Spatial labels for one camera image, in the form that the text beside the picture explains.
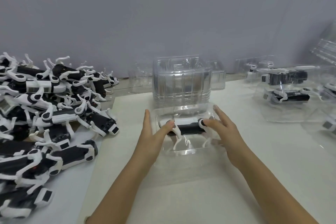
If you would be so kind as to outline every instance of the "table surface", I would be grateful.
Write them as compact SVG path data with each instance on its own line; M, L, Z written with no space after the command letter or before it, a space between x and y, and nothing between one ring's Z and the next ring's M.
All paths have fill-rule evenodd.
M252 94L239 80L228 82L225 90L212 91L210 101L236 123L251 150L319 223L336 223L336 158L300 124L265 121ZM78 224L98 206L131 157L145 108L153 109L151 93L115 99L112 111L120 133L102 142ZM128 223L265 223L243 176L226 155L208 170L184 171L180 176L175 172L173 179L170 172L159 173L153 167L137 193ZM169 182L162 185L160 180Z

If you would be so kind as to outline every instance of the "plastic blister tray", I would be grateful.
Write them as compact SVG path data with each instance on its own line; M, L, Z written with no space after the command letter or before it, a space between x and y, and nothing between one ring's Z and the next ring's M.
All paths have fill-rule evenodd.
M263 68L274 67L275 57L273 55L253 57L236 60L236 73L245 74L245 84L249 87L255 87L261 81Z
M153 98L157 106L206 103L212 68L199 56L157 58L153 62Z
M222 62L219 60L210 60L208 61L208 64L212 67L211 89L224 90L226 72Z
M177 124L179 122L178 119L194 119L197 122L201 118L219 119L213 110L212 103L155 109L151 113L153 133L160 129L162 122L165 123L170 119L174 119ZM174 134L167 135L163 141L155 166L165 169L187 169L203 166L218 160L225 152L225 149L220 146L218 134L213 130L211 131L211 142L206 142L207 138L198 132L185 134L183 139L176 144L175 149L176 136Z
M129 82L133 93L152 91L153 67L149 63L136 62L129 70Z
M336 109L317 108L301 123L317 143L336 156Z

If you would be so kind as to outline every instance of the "clear plastic container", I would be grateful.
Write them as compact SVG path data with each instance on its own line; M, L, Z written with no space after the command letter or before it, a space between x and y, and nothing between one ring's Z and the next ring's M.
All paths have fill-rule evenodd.
M236 60L236 73L245 74L245 85L251 87L257 86L261 80L260 69L274 67L275 57L273 55L253 57Z
M314 66L270 69L256 87L254 100L263 117L272 122L302 122L324 102L314 80Z
M199 56L157 58L153 62L153 98L158 107L206 103L212 68Z
M130 87L133 93L146 93L152 91L153 67L149 63L136 62L128 70Z
M336 157L336 109L317 108L301 126L330 154Z
M204 133L199 126L200 119L219 119L213 110L213 103L174 106L155 109L151 113L153 133L168 120L174 119L182 133L180 141L169 133L155 163L161 169L189 169L218 161L225 149L220 146L218 134L209 128Z
M222 62L219 60L210 60L208 61L208 65L212 67L211 89L224 90L226 72Z

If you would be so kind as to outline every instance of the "white wall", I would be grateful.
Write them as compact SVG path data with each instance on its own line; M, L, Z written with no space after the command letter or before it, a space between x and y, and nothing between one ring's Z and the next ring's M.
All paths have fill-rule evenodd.
M127 76L130 62L215 53L294 62L336 14L336 0L0 0L0 51L71 56Z

